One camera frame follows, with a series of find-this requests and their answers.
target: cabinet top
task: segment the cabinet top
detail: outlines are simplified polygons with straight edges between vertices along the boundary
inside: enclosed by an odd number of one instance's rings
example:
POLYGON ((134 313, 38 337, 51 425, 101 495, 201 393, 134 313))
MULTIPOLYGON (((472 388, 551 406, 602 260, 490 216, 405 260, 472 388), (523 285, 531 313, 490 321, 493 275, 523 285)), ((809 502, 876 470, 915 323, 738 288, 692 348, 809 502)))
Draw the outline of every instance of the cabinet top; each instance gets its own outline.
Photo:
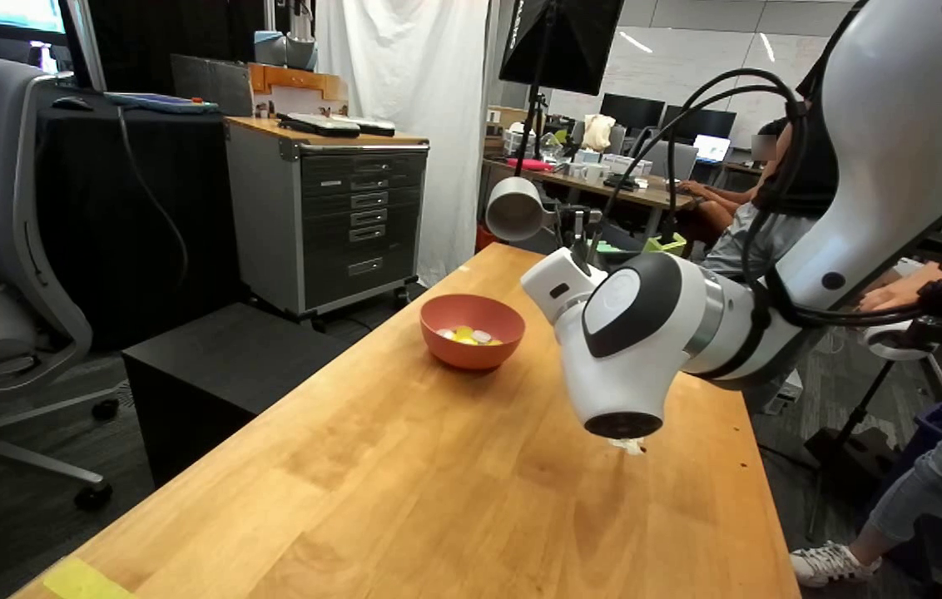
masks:
POLYGON ((253 120, 253 118, 230 118, 230 125, 248 125, 248 129, 259 129, 259 133, 273 133, 294 144, 328 144, 328 145, 382 145, 382 144, 405 144, 405 145, 428 145, 429 141, 420 133, 394 133, 394 137, 380 137, 380 133, 361 133, 361 137, 322 137, 322 133, 308 133, 308 129, 288 129, 278 120, 253 120))

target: food in bowl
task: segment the food in bowl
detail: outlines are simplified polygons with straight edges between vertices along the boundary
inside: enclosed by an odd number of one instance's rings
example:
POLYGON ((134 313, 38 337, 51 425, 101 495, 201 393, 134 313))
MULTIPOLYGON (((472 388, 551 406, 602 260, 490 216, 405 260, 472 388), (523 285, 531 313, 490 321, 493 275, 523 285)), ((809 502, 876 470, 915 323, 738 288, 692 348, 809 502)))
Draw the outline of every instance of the food in bowl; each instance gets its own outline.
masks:
POLYGON ((472 329, 472 327, 454 327, 454 329, 441 329, 443 340, 463 342, 463 345, 501 345, 501 340, 487 329, 472 329))

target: wooden table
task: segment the wooden table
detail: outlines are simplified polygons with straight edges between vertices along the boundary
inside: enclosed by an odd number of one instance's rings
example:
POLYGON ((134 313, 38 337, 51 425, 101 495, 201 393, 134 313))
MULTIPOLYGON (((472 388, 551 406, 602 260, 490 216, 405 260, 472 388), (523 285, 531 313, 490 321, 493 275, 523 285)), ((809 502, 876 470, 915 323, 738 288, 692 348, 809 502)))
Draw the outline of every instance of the wooden table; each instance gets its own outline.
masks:
POLYGON ((535 260, 493 244, 429 288, 526 316, 502 369, 432 362, 418 301, 21 596, 799 596, 743 399, 678 376, 644 455, 588 435, 535 260))

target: cable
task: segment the cable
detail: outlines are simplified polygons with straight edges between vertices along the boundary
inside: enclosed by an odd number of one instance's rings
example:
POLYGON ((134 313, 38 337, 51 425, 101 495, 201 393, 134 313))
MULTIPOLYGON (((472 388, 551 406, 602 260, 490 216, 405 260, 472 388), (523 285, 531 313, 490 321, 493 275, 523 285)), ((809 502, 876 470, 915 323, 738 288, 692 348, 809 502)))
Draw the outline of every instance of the cable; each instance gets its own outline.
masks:
MULTIPOLYGON (((668 122, 664 122, 654 137, 649 137, 649 129, 644 129, 639 137, 637 137, 637 145, 632 145, 632 162, 626 165, 626 174, 622 174, 622 181, 631 181, 632 174, 637 174, 637 165, 644 162, 644 155, 667 137, 667 133, 673 133, 683 120, 689 120, 692 112, 698 112, 703 108, 710 108, 710 103, 720 103, 720 100, 729 100, 729 96, 738 96, 738 92, 779 92, 779 96, 787 96, 787 100, 797 100, 797 92, 779 79, 779 78, 773 78, 773 73, 765 73, 765 69, 729 69, 729 73, 720 73, 720 78, 713 78, 710 83, 703 83, 686 103, 683 103, 683 110, 678 110, 678 118, 675 120, 668 120, 668 122), (698 100, 710 85, 717 85, 717 83, 722 83, 722 79, 733 79, 733 78, 765 78, 773 85, 737 85, 737 91, 725 91, 725 92, 717 92, 717 96, 706 96, 706 100, 698 100)), ((668 207, 667 207, 667 212, 675 212, 675 153, 673 153, 675 145, 673 145, 673 137, 668 137, 668 174, 667 174, 667 181, 668 181, 668 207)), ((611 221, 611 212, 614 212, 614 203, 617 203, 617 197, 619 197, 619 187, 614 187, 614 192, 605 197, 605 207, 602 207, 602 221, 611 221)))
MULTIPOLYGON (((686 100, 686 108, 683 110, 698 110, 698 108, 692 108, 710 85, 717 85, 717 83, 722 83, 722 79, 737 79, 737 78, 763 78, 763 79, 769 79, 773 83, 773 92, 779 92, 779 96, 787 96, 787 110, 789 110, 789 122, 794 122, 794 133, 797 133, 797 141, 794 141, 794 145, 797 145, 797 170, 801 165, 801 133, 805 133, 805 122, 801 122, 801 103, 799 103, 799 96, 776 78, 776 73, 769 73, 769 69, 729 69, 729 73, 720 73, 720 78, 713 78, 713 79, 706 79, 689 100, 686 100)), ((776 197, 784 197, 789 187, 794 187, 794 174, 797 170, 789 170, 787 174, 787 181, 779 184, 779 189, 773 192, 773 198, 776 197)), ((752 251, 752 244, 755 244, 755 236, 758 236, 758 230, 765 226, 765 221, 769 221, 769 212, 773 212, 773 198, 765 197, 765 198, 755 198, 758 203, 758 216, 752 221, 752 226, 748 226, 748 236, 747 236, 747 245, 743 245, 743 272, 747 272, 747 279, 748 279, 748 285, 755 285, 755 272, 752 272, 752 264, 748 264, 748 251, 752 251)))
POLYGON ((127 122, 127 110, 122 108, 114 108, 118 112, 118 125, 121 125, 121 141, 122 141, 122 150, 127 150, 127 162, 130 162, 130 174, 134 181, 139 184, 145 197, 151 198, 151 207, 159 212, 159 221, 167 223, 167 230, 172 232, 172 244, 176 244, 176 252, 180 252, 180 268, 176 268, 176 285, 187 283, 189 275, 189 244, 185 240, 176 221, 171 216, 171 211, 159 203, 159 197, 153 192, 153 187, 146 184, 139 162, 136 162, 136 153, 134 153, 134 141, 130 141, 130 122, 127 122))
POLYGON ((763 272, 755 272, 752 260, 748 260, 748 251, 755 245, 755 236, 763 232, 763 226, 773 221, 776 212, 776 203, 784 203, 784 197, 794 189, 797 184, 797 174, 801 170, 801 160, 805 160, 805 150, 809 150, 809 137, 805 137, 805 103, 789 103, 789 125, 794 125, 794 144, 789 144, 789 155, 787 155, 787 170, 784 170, 784 181, 776 187, 763 187, 763 192, 755 197, 755 221, 747 232, 747 245, 743 245, 743 275, 747 283, 752 285, 763 272))

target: white curtain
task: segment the white curtain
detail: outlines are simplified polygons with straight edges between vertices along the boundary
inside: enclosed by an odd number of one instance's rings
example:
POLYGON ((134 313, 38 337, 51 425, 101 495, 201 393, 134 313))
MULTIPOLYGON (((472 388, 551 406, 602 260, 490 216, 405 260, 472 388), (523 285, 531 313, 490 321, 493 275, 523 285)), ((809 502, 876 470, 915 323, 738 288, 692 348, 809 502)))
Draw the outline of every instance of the white curtain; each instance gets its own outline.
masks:
POLYGON ((319 0, 319 69, 338 73, 353 118, 429 137, 420 279, 472 255, 484 160, 487 0, 319 0))

